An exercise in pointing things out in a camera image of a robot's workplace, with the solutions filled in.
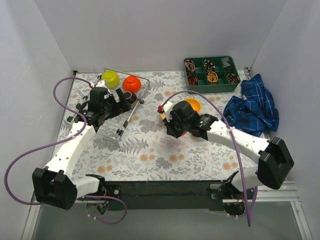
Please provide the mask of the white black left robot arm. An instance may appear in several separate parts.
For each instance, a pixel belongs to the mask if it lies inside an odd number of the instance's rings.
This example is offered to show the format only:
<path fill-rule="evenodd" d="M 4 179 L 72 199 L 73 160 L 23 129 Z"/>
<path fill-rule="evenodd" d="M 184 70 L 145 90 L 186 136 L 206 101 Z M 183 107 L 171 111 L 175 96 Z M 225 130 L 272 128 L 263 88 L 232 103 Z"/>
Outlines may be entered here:
<path fill-rule="evenodd" d="M 96 198 L 106 194 L 105 179 L 96 174 L 87 174 L 72 181 L 73 170 L 90 140 L 108 119 L 131 109 L 120 88 L 118 99 L 106 87 L 93 87 L 88 100 L 76 105 L 76 116 L 67 142 L 63 143 L 44 168 L 32 173 L 35 198 L 42 204 L 69 210 L 76 199 L 86 195 Z"/>

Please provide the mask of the floral table mat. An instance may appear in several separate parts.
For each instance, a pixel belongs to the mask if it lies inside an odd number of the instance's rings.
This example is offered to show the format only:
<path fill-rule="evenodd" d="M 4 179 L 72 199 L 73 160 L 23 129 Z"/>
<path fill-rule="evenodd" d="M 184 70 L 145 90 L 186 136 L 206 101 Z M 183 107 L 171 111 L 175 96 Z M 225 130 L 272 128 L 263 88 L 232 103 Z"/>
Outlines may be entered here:
<path fill-rule="evenodd" d="M 150 88 L 121 141 L 116 144 L 95 136 L 76 162 L 73 179 L 96 174 L 107 181 L 224 180 L 240 167 L 255 167 L 248 157 L 237 157 L 234 150 L 219 143 L 189 133 L 180 138 L 167 135 L 157 108 L 168 97 L 173 103 L 190 97 L 184 93 L 183 71 L 145 71 L 138 75 L 150 80 Z"/>

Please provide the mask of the blue plaid cloth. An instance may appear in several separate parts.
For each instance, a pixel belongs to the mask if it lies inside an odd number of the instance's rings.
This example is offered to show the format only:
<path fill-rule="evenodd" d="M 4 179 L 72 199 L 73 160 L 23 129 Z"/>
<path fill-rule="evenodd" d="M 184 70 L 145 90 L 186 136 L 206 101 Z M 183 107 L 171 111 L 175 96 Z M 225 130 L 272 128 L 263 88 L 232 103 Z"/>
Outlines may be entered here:
<path fill-rule="evenodd" d="M 279 112 L 259 73 L 242 81 L 241 94 L 242 97 L 233 96 L 224 108 L 223 116 L 229 125 L 255 137 L 267 131 L 276 132 Z"/>

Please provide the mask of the yellow bowl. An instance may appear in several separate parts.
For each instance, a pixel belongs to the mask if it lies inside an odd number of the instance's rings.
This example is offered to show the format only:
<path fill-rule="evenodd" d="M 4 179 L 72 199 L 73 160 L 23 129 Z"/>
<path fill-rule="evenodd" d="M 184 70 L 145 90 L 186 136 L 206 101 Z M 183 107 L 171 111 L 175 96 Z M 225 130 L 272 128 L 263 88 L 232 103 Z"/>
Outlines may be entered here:
<path fill-rule="evenodd" d="M 189 103 L 194 111 L 196 111 L 197 113 L 200 113 L 200 111 L 202 109 L 202 105 L 197 99 L 195 99 L 195 98 L 186 98 L 184 101 Z"/>

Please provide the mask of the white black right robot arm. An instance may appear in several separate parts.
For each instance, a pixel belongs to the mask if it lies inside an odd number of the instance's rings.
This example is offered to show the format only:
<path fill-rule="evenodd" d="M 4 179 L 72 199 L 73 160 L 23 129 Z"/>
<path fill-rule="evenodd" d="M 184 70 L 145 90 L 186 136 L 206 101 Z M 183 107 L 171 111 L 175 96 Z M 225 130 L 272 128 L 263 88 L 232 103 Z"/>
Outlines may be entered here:
<path fill-rule="evenodd" d="M 185 100 L 176 104 L 167 102 L 162 110 L 168 135 L 179 138 L 188 132 L 194 137 L 239 150 L 240 154 L 256 163 L 255 168 L 249 168 L 243 173 L 235 171 L 214 190 L 215 194 L 223 198 L 236 197 L 258 186 L 278 190 L 294 166 L 286 143 L 279 137 L 269 140 L 238 129 L 229 129 L 215 116 L 197 113 Z"/>

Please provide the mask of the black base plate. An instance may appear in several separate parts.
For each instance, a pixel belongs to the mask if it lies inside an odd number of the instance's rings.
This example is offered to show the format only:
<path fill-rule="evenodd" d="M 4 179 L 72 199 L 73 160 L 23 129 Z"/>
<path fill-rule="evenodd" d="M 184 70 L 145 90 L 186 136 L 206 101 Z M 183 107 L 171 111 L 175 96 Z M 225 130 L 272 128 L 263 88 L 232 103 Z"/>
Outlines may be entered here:
<path fill-rule="evenodd" d="M 223 211 L 223 201 L 228 200 L 240 206 L 243 194 L 218 194 L 223 183 L 223 180 L 105 181 L 102 189 L 106 196 L 122 200 L 128 210 Z"/>

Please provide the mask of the beige bowl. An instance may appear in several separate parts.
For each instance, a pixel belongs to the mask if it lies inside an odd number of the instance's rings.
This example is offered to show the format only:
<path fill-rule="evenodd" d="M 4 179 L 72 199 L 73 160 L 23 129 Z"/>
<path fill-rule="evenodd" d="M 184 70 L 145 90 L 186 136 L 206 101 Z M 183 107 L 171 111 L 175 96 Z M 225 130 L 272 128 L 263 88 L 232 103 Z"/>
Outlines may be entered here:
<path fill-rule="evenodd" d="M 164 120 L 166 118 L 166 114 L 165 113 L 160 113 L 159 115 L 160 115 L 162 120 Z"/>

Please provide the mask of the green compartment tray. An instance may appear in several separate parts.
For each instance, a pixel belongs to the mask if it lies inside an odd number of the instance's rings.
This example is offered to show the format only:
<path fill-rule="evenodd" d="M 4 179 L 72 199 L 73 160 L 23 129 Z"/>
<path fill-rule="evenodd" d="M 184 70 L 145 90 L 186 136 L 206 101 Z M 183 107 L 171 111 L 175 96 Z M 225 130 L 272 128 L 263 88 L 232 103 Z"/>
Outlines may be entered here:
<path fill-rule="evenodd" d="M 241 79 L 231 56 L 189 57 L 183 60 L 186 87 L 201 94 L 230 93 Z"/>

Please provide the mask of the black patterned bowl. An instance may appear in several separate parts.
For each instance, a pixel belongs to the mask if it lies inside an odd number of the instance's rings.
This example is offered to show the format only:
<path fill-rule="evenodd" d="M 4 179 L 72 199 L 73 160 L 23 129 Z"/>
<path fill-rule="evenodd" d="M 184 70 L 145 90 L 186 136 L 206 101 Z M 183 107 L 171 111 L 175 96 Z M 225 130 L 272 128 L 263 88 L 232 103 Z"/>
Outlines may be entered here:
<path fill-rule="evenodd" d="M 123 92 L 124 98 L 126 101 L 130 104 L 130 108 L 133 109 L 138 101 L 138 97 L 134 92 L 131 91 L 125 91 Z"/>

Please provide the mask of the lime green bowl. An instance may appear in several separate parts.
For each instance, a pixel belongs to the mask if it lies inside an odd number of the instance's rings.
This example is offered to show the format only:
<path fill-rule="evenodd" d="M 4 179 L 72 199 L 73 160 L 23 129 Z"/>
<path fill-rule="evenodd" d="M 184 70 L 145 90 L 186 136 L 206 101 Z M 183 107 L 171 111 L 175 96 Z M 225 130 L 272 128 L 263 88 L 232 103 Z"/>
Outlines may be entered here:
<path fill-rule="evenodd" d="M 114 88 L 114 87 L 118 86 L 118 84 L 120 83 L 120 78 L 119 78 L 118 74 L 113 70 L 105 71 L 101 75 L 101 79 L 104 80 L 104 82 L 108 88 Z"/>

